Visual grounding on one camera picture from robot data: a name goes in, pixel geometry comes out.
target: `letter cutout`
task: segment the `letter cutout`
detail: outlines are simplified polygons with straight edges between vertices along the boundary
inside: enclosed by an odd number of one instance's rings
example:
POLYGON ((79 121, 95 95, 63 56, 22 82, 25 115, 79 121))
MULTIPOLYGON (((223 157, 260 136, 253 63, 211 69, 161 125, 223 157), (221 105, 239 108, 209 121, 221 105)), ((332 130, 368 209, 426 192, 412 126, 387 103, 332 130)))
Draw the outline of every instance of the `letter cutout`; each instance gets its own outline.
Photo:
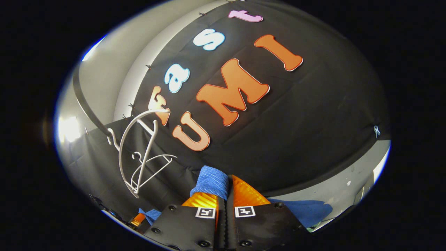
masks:
POLYGON ((190 112, 185 112, 183 116, 181 116, 180 122, 183 125, 188 125, 189 127, 191 127, 192 130, 194 130, 201 139, 198 142, 193 141, 183 132, 181 126, 179 125, 177 125, 172 132, 172 135, 175 138, 179 139, 181 142, 183 142, 183 144, 194 151, 202 151, 209 146, 209 143, 211 142, 209 134, 207 134, 207 132, 190 117, 190 112))
POLYGON ((221 45, 225 37, 223 33, 215 32, 214 29, 205 29, 194 38, 196 46, 203 46, 205 50, 215 50, 217 46, 221 45))
POLYGON ((189 69, 183 69, 179 64, 171 65, 164 75, 164 83, 169 84, 169 91, 171 93, 177 93, 181 85, 189 78, 189 69))
POLYGON ((283 45, 274 39, 273 35, 264 35, 254 42, 255 47, 263 47, 269 52, 273 53, 278 59, 280 59, 287 71, 294 71, 303 62, 303 58, 299 55, 294 55, 286 49, 283 45))
POLYGON ((227 88, 205 84, 197 93, 197 100, 210 105, 222 118, 225 126, 230 126, 239 114, 230 111, 225 105, 238 110, 246 110, 243 91, 248 96, 248 103, 254 104, 269 92, 269 85, 261 84, 247 73, 238 59, 230 59, 221 67, 221 73, 227 88))
POLYGON ((228 18, 237 17, 237 18, 240 18, 242 20, 245 20, 245 21, 248 21, 248 22, 255 22, 255 23, 260 22, 260 21, 263 20, 263 17, 261 17, 261 16, 255 16, 254 17, 254 16, 250 16, 250 15, 248 15, 246 13, 248 13, 246 10, 241 10, 241 11, 233 10, 233 11, 229 12, 229 15, 227 17, 228 18))
MULTIPOLYGON (((158 93, 160 92, 161 92, 161 87, 155 86, 153 88, 152 96, 150 97, 148 105, 149 110, 164 109, 162 105, 166 105, 166 99, 163 96, 158 95, 158 93)), ((155 114, 161 119, 161 124, 165 126, 167 124, 167 121, 169 120, 170 113, 155 113, 155 114)))

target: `blue cloth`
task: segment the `blue cloth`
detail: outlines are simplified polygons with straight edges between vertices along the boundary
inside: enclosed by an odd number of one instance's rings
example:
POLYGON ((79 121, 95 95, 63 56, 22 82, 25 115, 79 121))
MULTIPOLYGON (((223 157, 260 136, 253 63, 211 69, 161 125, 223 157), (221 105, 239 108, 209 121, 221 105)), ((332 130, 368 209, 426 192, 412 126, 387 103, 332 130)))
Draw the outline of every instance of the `blue cloth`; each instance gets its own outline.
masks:
POLYGON ((148 212, 144 212, 141 208, 139 209, 139 213, 142 213, 145 215, 145 218, 147 219, 147 221, 150 223, 150 225, 152 225, 157 219, 158 217, 161 215, 161 212, 156 210, 156 209, 152 209, 148 212))
POLYGON ((281 201, 270 198, 268 201, 285 204, 305 228, 318 224, 333 211, 333 208, 323 201, 281 201))
POLYGON ((190 196, 196 192, 205 192, 217 195, 227 200, 229 181, 227 175, 213 167, 204 166, 198 176, 197 185, 190 191, 190 196))

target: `blue towel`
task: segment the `blue towel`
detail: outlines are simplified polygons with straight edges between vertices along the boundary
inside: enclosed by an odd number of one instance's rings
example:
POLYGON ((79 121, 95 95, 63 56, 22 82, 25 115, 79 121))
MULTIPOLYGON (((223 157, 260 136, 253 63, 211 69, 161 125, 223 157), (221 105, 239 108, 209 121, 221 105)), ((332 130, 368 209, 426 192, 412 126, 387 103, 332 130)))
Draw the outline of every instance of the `blue towel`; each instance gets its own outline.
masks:
POLYGON ((305 228, 318 224, 333 211, 333 208, 323 201, 281 201, 270 198, 268 200, 271 203, 285 204, 305 228))
POLYGON ((190 196, 196 192, 205 192, 217 195, 227 200, 229 181, 227 175, 213 167, 204 166, 198 176, 197 185, 190 191, 190 196))
POLYGON ((153 223, 158 219, 158 217, 161 215, 161 212, 156 210, 156 209, 152 209, 148 212, 144 212, 141 208, 139 209, 139 213, 145 214, 145 218, 147 219, 147 221, 150 223, 150 225, 153 225, 153 223))

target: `black pipe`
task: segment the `black pipe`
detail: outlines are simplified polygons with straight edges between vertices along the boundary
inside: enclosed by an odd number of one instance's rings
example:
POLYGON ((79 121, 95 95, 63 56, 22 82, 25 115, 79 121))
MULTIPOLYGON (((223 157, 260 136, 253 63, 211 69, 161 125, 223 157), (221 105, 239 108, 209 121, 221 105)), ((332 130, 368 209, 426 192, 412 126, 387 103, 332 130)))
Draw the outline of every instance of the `black pipe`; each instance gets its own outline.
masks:
POLYGON ((76 95, 76 99, 78 100, 78 103, 82 108, 82 111, 91 120, 91 122, 93 122, 93 124, 97 126, 99 130, 101 130, 101 132, 103 132, 107 137, 112 137, 111 132, 107 130, 107 128, 101 123, 98 117, 96 117, 95 113, 91 110, 90 106, 87 103, 87 100, 85 99, 82 93, 81 83, 79 80, 79 66, 80 63, 77 64, 73 73, 73 88, 74 88, 74 93, 76 95))

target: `blue fabric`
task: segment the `blue fabric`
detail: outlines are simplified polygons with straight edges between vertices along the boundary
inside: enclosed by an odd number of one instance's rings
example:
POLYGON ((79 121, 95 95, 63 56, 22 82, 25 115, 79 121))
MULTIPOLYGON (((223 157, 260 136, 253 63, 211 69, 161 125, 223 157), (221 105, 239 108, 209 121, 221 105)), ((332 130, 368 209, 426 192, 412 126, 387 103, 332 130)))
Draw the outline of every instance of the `blue fabric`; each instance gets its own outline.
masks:
POLYGON ((323 201, 281 201, 270 198, 268 200, 271 203, 285 204, 305 228, 318 224, 333 211, 333 208, 323 201))
POLYGON ((229 181, 227 175, 213 167, 204 166, 198 176, 197 185, 190 191, 190 196, 196 192, 205 192, 217 195, 227 200, 229 181))
POLYGON ((140 208, 139 209, 139 213, 145 214, 145 218, 150 223, 150 225, 152 225, 158 219, 158 217, 161 215, 161 212, 156 210, 156 209, 152 209, 152 210, 150 210, 148 212, 144 212, 140 208))

